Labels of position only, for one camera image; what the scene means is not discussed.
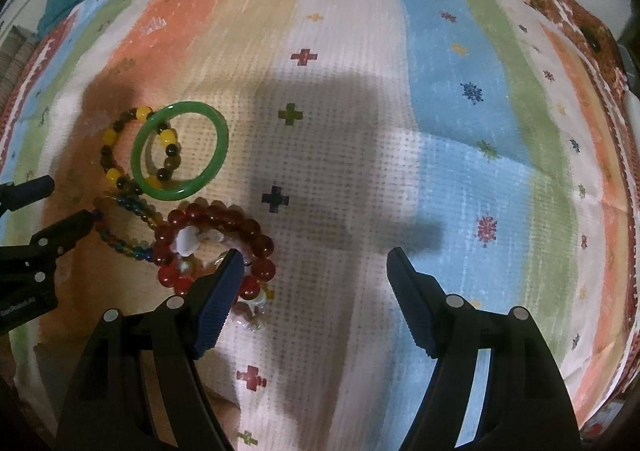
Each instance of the black robotic clamp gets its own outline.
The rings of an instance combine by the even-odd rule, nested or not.
[[[416,344],[438,360],[400,451],[582,448],[564,381],[527,309],[477,310],[416,272],[400,248],[386,272]],[[456,448],[479,349],[492,351],[482,413],[474,440]]]
[[[63,404],[56,451],[234,451],[209,405],[193,360],[215,346],[244,277],[231,249],[187,296],[153,312],[107,310],[87,342]],[[152,351],[178,447],[158,440],[140,362]]]
[[[50,176],[0,185],[0,216],[47,198],[54,190]],[[28,245],[0,247],[0,336],[58,306],[56,260],[68,253],[94,226],[89,211],[78,211],[31,237]],[[0,379],[0,447],[8,451],[50,448],[29,425],[11,388]]]
[[[50,176],[0,185],[0,216],[47,198],[53,189]],[[91,213],[83,209],[34,234],[28,245],[0,247],[0,336],[58,306],[56,260],[93,226]]]
[[[81,224],[83,217],[75,221]],[[49,257],[63,254],[74,238],[65,238],[59,230],[38,233],[27,247],[39,247]],[[43,238],[47,238],[46,244],[40,243]],[[19,261],[29,261],[31,266],[36,260]],[[39,272],[45,271],[46,276],[52,274],[46,266]],[[170,297],[145,314],[125,317],[116,309],[105,312],[67,391],[54,449],[232,451],[193,361],[215,346],[243,275],[242,256],[232,249],[214,274],[196,280],[185,298]],[[388,254],[387,275],[416,344],[438,360],[400,451],[581,449],[562,376],[528,310],[514,307],[501,315],[477,310],[459,295],[446,295],[434,277],[415,271],[400,248]],[[4,276],[2,271],[0,283],[4,283]],[[31,281],[39,283],[33,272],[29,276],[15,277],[14,281],[22,287]],[[17,294],[19,289],[9,292]],[[17,295],[12,297],[15,304]],[[54,301],[54,297],[49,303],[43,301],[40,309],[49,309]],[[38,311],[26,309],[35,303],[18,308],[23,322]],[[482,414],[474,440],[456,448],[479,349],[492,350]],[[154,354],[177,448],[158,440],[141,368],[143,350]],[[12,446],[11,439],[5,439],[3,449],[50,451],[2,386],[6,388],[6,384],[0,384],[0,430],[3,425],[11,428],[15,442]]]

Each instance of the beaded bracelet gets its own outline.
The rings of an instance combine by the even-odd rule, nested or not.
[[[120,115],[120,118],[116,120],[102,136],[104,145],[100,149],[100,165],[107,175],[107,180],[127,194],[142,195],[142,189],[140,185],[132,179],[129,179],[128,176],[117,168],[117,164],[113,160],[113,146],[118,141],[126,124],[135,118],[140,122],[145,122],[154,114],[155,112],[148,106],[140,106],[140,108],[132,108],[132,110],[124,111]],[[169,128],[166,122],[160,122],[156,126],[156,133],[158,134],[158,139],[162,147],[164,147],[166,158],[164,159],[162,167],[158,169],[155,175],[147,177],[146,182],[151,187],[160,189],[162,182],[169,180],[174,171],[180,167],[180,148],[178,147],[176,134]]]
[[[172,189],[155,188],[150,184],[149,180],[145,179],[142,175],[142,168],[140,164],[142,150],[145,147],[146,141],[154,132],[154,128],[157,128],[162,122],[166,122],[185,113],[195,113],[209,119],[216,129],[216,148],[213,151],[207,166],[204,168],[202,173],[196,177],[182,182],[179,186]],[[229,128],[226,124],[225,117],[218,110],[204,102],[196,100],[175,102],[156,111],[154,116],[140,128],[140,131],[133,141],[133,148],[131,149],[131,175],[133,180],[139,182],[143,192],[146,195],[151,196],[151,198],[162,200],[163,202],[184,200],[185,198],[188,198],[200,191],[216,177],[220,168],[222,168],[222,164],[225,162],[228,148]]]
[[[186,270],[183,270],[184,260],[176,251],[176,244],[180,241],[178,238],[181,234],[186,233],[189,227],[195,227],[200,234],[214,229],[225,237],[238,235],[253,254],[252,258],[245,255],[245,264],[251,266],[251,273],[244,276],[238,299],[250,303],[252,307],[264,306],[266,294],[260,282],[270,281],[276,273],[276,267],[269,259],[273,254],[273,240],[262,234],[260,224],[256,220],[246,218],[239,208],[227,208],[219,200],[206,208],[194,202],[184,210],[174,209],[169,212],[167,222],[156,227],[152,261],[159,267],[158,281],[165,287],[173,287],[177,295],[188,292],[193,282],[190,277],[193,267],[189,268],[187,265]]]
[[[104,212],[100,209],[101,200],[105,198],[113,199],[120,207],[123,207],[127,211],[132,211],[138,218],[151,230],[158,227],[158,224],[162,222],[162,216],[152,211],[142,201],[133,198],[133,196],[127,196],[125,194],[117,196],[104,196],[103,198],[94,199],[94,210],[92,215],[94,216],[94,227],[96,232],[100,235],[100,239],[107,243],[112,249],[115,249],[118,253],[124,254],[128,257],[133,257],[138,261],[152,261],[153,248],[142,247],[141,245],[132,245],[122,238],[116,237],[109,228],[109,225],[104,219]]]

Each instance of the blue beaded bracelet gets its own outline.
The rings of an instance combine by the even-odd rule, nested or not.
[[[153,261],[153,248],[142,247],[140,245],[132,245],[127,243],[127,241],[122,238],[116,237],[109,228],[109,225],[106,223],[104,219],[104,212],[100,209],[100,201],[105,198],[110,198],[115,200],[115,202],[122,208],[127,211],[133,212],[138,218],[140,218],[143,222],[151,230],[156,228],[160,222],[162,222],[161,216],[159,213],[153,212],[149,209],[149,207],[142,202],[140,199],[135,196],[130,195],[116,195],[116,196],[104,196],[103,198],[96,198],[94,200],[95,209],[92,211],[92,215],[94,216],[94,226],[96,232],[100,235],[100,239],[104,241],[107,245],[109,245],[112,249],[116,250],[118,253],[124,254],[127,257],[133,257],[138,261]]]

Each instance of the blue stripe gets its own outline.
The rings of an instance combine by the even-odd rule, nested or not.
[[[504,68],[466,0],[401,2],[410,94],[422,142],[415,226],[405,251],[415,268],[437,277],[447,293],[505,313],[517,304],[522,285],[532,172]],[[467,54],[455,52],[454,43]],[[465,96],[467,83],[482,90],[482,100]],[[481,141],[494,146],[500,158],[483,154]],[[477,236],[483,216],[497,221],[496,240],[486,246]],[[400,446],[435,365],[415,346],[399,311],[396,341],[385,377],[386,412],[372,445],[380,451]],[[475,435],[488,360],[489,352],[480,352],[459,445]]]

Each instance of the green cross pattern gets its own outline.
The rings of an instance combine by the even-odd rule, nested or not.
[[[293,102],[287,104],[286,110],[278,111],[278,118],[283,118],[286,126],[293,126],[296,120],[302,120],[302,112],[296,110],[296,105]]]

